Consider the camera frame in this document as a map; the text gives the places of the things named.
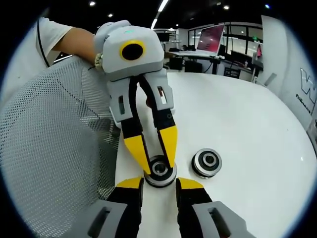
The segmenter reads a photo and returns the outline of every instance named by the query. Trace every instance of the window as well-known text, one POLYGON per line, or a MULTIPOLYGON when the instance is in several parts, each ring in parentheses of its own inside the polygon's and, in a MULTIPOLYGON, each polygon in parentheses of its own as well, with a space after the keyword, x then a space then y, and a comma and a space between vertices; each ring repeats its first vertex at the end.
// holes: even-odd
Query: window
POLYGON ((258 28, 249 27, 249 37, 257 37, 263 40, 263 30, 258 28))
POLYGON ((199 43, 199 39, 200 39, 200 35, 202 34, 202 30, 195 30, 195 48, 197 49, 198 43, 199 43))
POLYGON ((229 37, 228 40, 228 54, 231 54, 231 51, 236 51, 242 54, 246 52, 246 40, 238 39, 236 37, 229 37))
POLYGON ((240 35, 240 36, 247 35, 247 28, 245 26, 231 26, 231 32, 230 32, 230 27, 228 31, 229 31, 229 34, 232 34, 232 35, 240 35))
POLYGON ((257 52, 258 45, 256 42, 249 41, 247 55, 252 57, 253 53, 257 52))
POLYGON ((189 45, 192 46, 195 44, 195 36, 194 36, 195 31, 190 31, 189 32, 189 45))

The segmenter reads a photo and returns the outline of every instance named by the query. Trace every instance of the ball bearing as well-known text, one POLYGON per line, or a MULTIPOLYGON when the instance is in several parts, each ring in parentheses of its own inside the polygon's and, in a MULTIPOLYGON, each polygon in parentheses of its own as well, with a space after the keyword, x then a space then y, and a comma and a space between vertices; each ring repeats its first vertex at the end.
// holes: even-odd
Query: ball bearing
POLYGON ((221 169, 222 160, 220 155, 213 149, 201 149, 192 159, 194 172, 203 178, 215 176, 221 169))
POLYGON ((169 168, 163 155, 157 155, 150 158, 151 174, 144 173, 146 182, 157 188, 167 187, 176 179, 177 168, 169 168))

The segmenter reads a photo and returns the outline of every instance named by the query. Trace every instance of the red screen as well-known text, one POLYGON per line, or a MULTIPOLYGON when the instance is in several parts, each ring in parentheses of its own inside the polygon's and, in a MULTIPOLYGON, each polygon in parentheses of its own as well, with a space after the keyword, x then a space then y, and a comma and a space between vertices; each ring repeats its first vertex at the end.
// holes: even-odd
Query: red screen
POLYGON ((213 26, 202 30, 197 49, 218 53, 224 25, 213 26))

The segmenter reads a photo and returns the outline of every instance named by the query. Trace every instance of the desk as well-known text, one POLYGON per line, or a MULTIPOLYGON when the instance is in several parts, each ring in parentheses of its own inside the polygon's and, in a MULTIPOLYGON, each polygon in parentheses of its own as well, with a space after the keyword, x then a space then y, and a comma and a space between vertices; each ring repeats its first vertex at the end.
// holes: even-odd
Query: desk
MULTIPOLYGON (((301 215, 315 186, 317 161, 303 127, 273 93, 234 78, 169 73, 177 105, 177 175, 202 183, 213 201, 222 201, 245 219, 257 238, 281 238, 301 215), (195 176, 193 155, 212 148, 222 168, 210 179, 195 176)), ((149 155, 161 153, 146 96, 137 108, 149 155)), ((116 183, 142 175, 119 142, 116 183)), ((144 185, 139 238, 180 238, 175 183, 163 189, 144 185)))
POLYGON ((209 74, 217 74, 223 76, 225 67, 229 67, 232 69, 237 69, 240 71, 240 79, 245 81, 252 81, 253 72, 252 70, 245 68, 243 66, 238 65, 237 63, 230 62, 225 59, 221 59, 219 56, 215 56, 212 54, 204 53, 204 52, 197 52, 197 51, 180 51, 180 52, 171 52, 178 57, 187 57, 189 59, 195 59, 197 62, 203 65, 203 72, 209 74))
POLYGON ((179 52, 170 52, 176 56, 180 56, 180 57, 204 57, 204 58, 209 58, 210 57, 215 57, 216 54, 213 54, 213 53, 203 53, 203 52, 198 52, 198 51, 179 51, 179 52))

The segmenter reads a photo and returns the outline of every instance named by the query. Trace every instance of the ceiling light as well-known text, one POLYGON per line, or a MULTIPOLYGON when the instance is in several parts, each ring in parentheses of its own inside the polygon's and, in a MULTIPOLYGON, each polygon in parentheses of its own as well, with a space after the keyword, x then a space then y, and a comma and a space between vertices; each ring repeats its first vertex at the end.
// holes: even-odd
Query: ceiling light
POLYGON ((152 23, 152 26, 151 26, 151 30, 153 30, 154 29, 154 27, 155 27, 155 24, 157 23, 157 19, 154 19, 154 21, 153 21, 153 23, 152 23))
POLYGON ((168 0, 163 0, 162 3, 159 6, 158 12, 162 12, 164 10, 164 7, 166 6, 168 0))

